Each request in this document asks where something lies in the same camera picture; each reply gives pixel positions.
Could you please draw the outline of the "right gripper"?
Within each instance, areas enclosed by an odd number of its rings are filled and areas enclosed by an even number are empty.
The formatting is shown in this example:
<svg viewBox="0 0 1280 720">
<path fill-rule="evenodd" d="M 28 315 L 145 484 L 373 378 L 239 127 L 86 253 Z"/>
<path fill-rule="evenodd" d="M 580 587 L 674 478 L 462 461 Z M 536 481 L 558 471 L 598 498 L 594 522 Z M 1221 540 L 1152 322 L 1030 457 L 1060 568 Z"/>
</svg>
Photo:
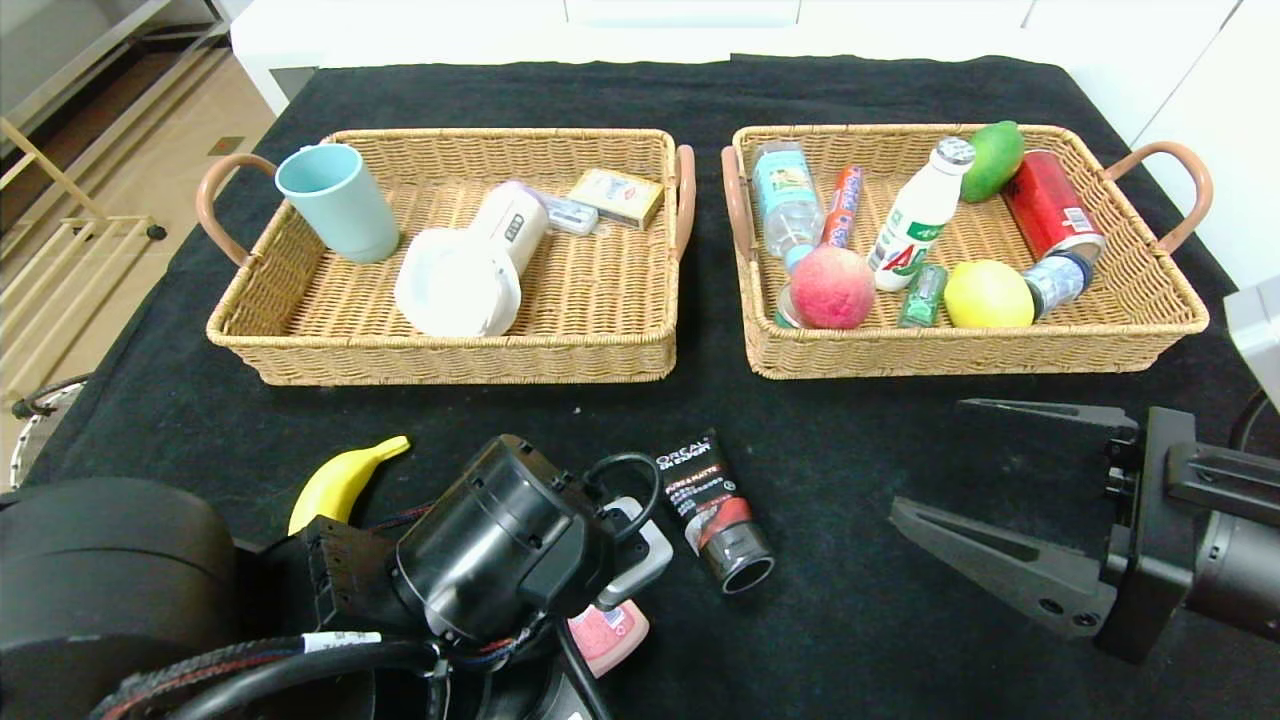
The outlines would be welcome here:
<svg viewBox="0 0 1280 720">
<path fill-rule="evenodd" d="M 1105 428 L 1100 457 L 1137 462 L 1126 516 L 1102 562 L 1061 544 L 896 497 L 899 532 L 1042 626 L 1143 662 L 1179 610 L 1277 641 L 1277 460 L 1199 442 L 1189 413 L 1010 398 L 957 406 Z"/>
</svg>

